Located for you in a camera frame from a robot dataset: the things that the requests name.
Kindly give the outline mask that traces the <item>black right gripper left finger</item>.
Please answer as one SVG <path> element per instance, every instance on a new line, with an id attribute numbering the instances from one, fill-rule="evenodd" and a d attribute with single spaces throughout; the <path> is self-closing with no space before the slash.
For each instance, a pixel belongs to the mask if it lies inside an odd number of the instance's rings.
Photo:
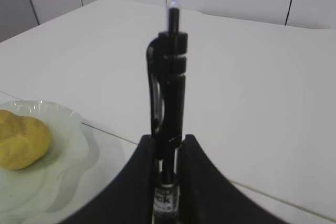
<path id="1" fill-rule="evenodd" d="M 151 223 L 154 163 L 155 141 L 144 135 L 115 179 L 62 223 Z"/>

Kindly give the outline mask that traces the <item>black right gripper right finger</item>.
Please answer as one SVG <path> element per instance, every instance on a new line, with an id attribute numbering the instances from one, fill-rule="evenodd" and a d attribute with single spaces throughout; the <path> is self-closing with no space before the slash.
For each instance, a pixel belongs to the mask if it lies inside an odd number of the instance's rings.
<path id="1" fill-rule="evenodd" d="M 211 162 L 194 135 L 178 151 L 182 223 L 283 223 L 238 190 Z"/>

